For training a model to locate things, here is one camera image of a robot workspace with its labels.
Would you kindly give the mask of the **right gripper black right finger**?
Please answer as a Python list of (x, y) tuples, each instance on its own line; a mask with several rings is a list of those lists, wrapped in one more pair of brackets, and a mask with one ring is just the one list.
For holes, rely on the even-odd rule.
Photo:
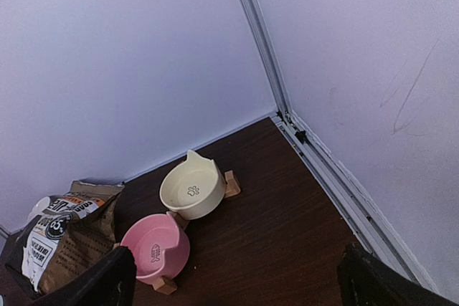
[(343, 305), (456, 306), (404, 278), (355, 243), (346, 246), (337, 275)]

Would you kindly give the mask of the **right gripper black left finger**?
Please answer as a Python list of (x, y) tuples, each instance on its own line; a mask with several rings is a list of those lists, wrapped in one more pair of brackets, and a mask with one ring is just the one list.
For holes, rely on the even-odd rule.
[(64, 287), (33, 305), (132, 305), (136, 264), (128, 247), (119, 246)]

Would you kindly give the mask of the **brown dog food bag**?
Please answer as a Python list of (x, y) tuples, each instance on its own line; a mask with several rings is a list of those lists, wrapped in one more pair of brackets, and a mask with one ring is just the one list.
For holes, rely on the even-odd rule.
[(19, 233), (5, 266), (32, 299), (75, 280), (112, 250), (124, 188), (73, 181)]

